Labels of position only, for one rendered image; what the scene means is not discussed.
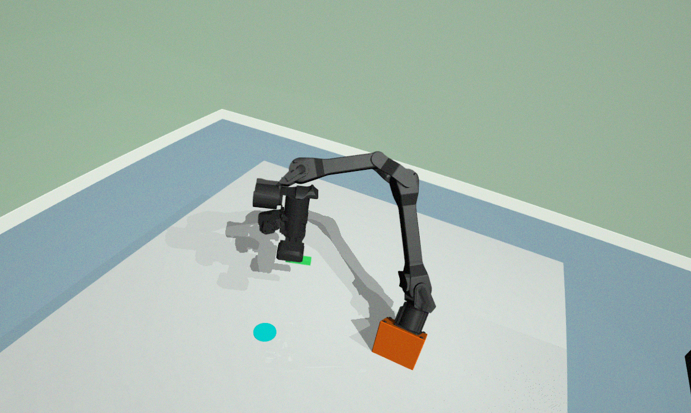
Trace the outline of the cyan circle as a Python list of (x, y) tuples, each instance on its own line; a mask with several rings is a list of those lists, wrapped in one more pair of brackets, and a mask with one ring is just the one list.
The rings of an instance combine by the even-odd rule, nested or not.
[(267, 342), (274, 339), (275, 334), (275, 327), (268, 322), (257, 325), (253, 331), (255, 338), (262, 342)]

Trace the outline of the green rectangular post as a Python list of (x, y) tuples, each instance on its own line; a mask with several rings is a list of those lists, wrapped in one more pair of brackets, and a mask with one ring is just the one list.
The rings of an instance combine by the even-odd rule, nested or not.
[(294, 263), (310, 265), (310, 262), (311, 262), (311, 257), (303, 256), (303, 259), (301, 262), (294, 262)]

